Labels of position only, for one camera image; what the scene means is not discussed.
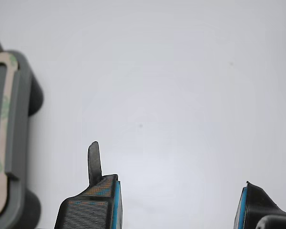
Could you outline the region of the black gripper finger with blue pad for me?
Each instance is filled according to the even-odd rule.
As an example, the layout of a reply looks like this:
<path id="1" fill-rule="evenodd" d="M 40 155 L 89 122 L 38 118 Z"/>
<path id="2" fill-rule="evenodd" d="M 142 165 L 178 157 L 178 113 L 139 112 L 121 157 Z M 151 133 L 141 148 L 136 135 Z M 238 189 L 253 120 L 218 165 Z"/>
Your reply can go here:
<path id="1" fill-rule="evenodd" d="M 286 229 L 286 212 L 259 186 L 247 181 L 234 221 L 235 229 Z"/>

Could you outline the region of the gripper finger with metal blade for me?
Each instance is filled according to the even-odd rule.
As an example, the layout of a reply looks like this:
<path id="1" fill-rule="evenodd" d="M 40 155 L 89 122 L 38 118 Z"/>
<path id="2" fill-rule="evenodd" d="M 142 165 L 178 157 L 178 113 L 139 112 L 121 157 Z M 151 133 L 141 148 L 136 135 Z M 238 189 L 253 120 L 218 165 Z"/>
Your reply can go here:
<path id="1" fill-rule="evenodd" d="M 123 204 L 117 174 L 102 175 L 98 142 L 88 148 L 89 186 L 65 199 L 59 208 L 56 229 L 121 229 Z"/>

